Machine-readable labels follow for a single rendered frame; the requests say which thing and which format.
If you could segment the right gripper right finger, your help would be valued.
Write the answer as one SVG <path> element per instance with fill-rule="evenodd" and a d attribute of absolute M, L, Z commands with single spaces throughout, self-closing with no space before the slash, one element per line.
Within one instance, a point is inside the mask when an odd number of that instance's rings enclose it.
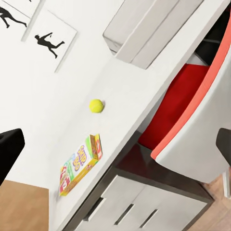
<path fill-rule="evenodd" d="M 231 167 L 231 130 L 220 128 L 218 131 L 216 146 L 222 153 L 226 161 Z"/>

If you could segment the board game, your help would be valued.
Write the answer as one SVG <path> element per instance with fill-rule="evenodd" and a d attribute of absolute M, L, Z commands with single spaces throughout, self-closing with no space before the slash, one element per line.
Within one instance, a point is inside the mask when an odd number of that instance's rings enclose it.
<path fill-rule="evenodd" d="M 68 195 L 101 158 L 99 134 L 89 135 L 60 169 L 60 195 Z"/>

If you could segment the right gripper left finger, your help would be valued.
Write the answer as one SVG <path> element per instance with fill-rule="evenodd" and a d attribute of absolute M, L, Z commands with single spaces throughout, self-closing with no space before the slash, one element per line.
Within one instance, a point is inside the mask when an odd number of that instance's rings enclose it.
<path fill-rule="evenodd" d="M 25 147 L 21 128 L 0 133 L 0 186 Z"/>

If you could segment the tennis ball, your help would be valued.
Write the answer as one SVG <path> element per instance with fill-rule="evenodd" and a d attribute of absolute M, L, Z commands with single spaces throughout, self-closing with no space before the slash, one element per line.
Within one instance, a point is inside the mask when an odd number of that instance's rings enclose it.
<path fill-rule="evenodd" d="M 103 110 L 103 102 L 100 99 L 93 99 L 89 104 L 90 110 L 94 113 L 100 113 Z"/>

